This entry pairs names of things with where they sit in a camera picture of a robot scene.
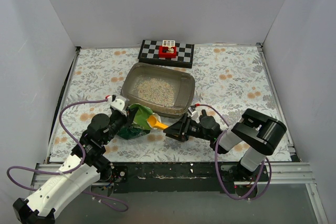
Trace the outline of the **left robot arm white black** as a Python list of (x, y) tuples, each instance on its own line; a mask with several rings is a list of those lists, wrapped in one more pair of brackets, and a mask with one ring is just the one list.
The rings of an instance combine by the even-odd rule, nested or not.
[(56, 174), (27, 198), (14, 202), (16, 218), (21, 223), (55, 223), (65, 207), (92, 183), (108, 181), (112, 167), (104, 157), (105, 145), (133, 123), (136, 112), (127, 109), (125, 114), (118, 110), (112, 110), (111, 115), (96, 114)]

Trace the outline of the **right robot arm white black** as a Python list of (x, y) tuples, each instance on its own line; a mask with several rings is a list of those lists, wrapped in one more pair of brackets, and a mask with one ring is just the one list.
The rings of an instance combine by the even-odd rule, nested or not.
[(248, 181), (257, 174), (257, 167), (274, 153), (287, 127), (279, 120), (247, 109), (240, 121), (224, 133), (215, 118), (202, 110), (198, 122), (192, 119), (191, 112), (197, 105), (188, 109), (176, 123), (163, 130), (167, 137), (186, 142), (190, 136), (208, 140), (216, 154), (226, 154), (241, 142), (249, 145), (233, 173), (237, 179)]

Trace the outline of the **green litter bag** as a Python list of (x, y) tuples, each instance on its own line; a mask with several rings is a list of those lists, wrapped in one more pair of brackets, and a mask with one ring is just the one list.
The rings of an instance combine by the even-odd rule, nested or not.
[(123, 127), (117, 134), (118, 137), (124, 140), (131, 140), (149, 134), (153, 128), (150, 127), (150, 125), (147, 122), (147, 119), (151, 115), (155, 116), (158, 119), (158, 121), (161, 122), (161, 117), (157, 113), (154, 113), (147, 106), (134, 103), (130, 105), (129, 108), (131, 109), (137, 108), (138, 110), (131, 126)]

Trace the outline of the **yellow plastic litter scoop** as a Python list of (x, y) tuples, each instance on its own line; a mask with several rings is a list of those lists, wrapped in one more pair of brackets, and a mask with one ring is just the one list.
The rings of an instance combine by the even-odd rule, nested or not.
[(147, 119), (148, 125), (153, 129), (165, 130), (167, 125), (163, 124), (155, 115), (150, 115)]

